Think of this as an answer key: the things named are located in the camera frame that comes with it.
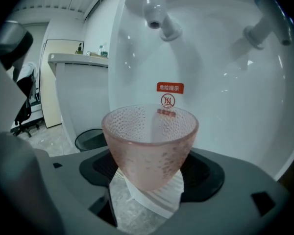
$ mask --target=black chair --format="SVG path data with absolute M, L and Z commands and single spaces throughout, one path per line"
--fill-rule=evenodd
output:
M 15 135 L 15 136 L 17 136 L 21 132 L 26 132 L 28 134 L 28 136 L 31 137 L 31 134 L 29 133 L 28 127 L 22 126 L 22 122 L 24 122 L 25 120 L 28 120 L 31 115 L 29 97 L 30 97 L 30 92 L 32 90 L 32 86 L 33 86 L 33 80 L 32 80 L 32 76 L 34 75 L 33 73 L 31 76 L 24 77 L 17 82 L 17 85 L 19 86 L 21 91 L 26 96 L 26 101 L 23 104 L 23 106 L 21 107 L 18 115 L 15 118 L 15 125 L 19 126 L 19 129 L 13 133 L 13 135 Z

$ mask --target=pink cup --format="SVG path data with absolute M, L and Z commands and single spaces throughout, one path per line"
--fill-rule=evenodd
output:
M 191 113 L 159 105 L 116 109 L 102 120 L 111 154 L 125 177 L 141 190 L 165 185 L 189 154 L 198 120 Z

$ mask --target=warning label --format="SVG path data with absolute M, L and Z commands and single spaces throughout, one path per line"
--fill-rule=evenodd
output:
M 159 82 L 159 83 L 157 83 L 157 91 L 158 92 L 170 92 L 170 93 L 183 94 L 184 93 L 184 84 Z
M 175 105 L 175 98 L 173 95 L 167 93 L 167 94 L 164 94 L 161 98 L 161 104 L 163 106 L 171 106 L 173 107 Z

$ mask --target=white counter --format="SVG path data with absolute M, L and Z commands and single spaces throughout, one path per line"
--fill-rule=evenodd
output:
M 108 59 L 52 53 L 48 63 L 56 75 L 62 124 L 74 145 L 81 133 L 101 129 L 101 120 L 110 111 Z

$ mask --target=gray machine base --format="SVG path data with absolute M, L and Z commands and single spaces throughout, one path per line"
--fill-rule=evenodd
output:
M 83 160 L 106 149 L 53 158 L 45 151 L 35 151 L 47 191 L 67 234 L 124 234 L 88 210 L 106 189 L 91 185 L 79 173 Z M 213 152 L 192 150 L 223 168 L 224 184 L 204 202 L 181 203 L 179 210 L 153 234 L 257 234 L 284 208 L 288 192 L 258 167 Z M 54 168 L 53 163 L 61 167 Z M 260 214 L 251 197 L 260 192 L 265 192 L 274 203 L 265 215 Z

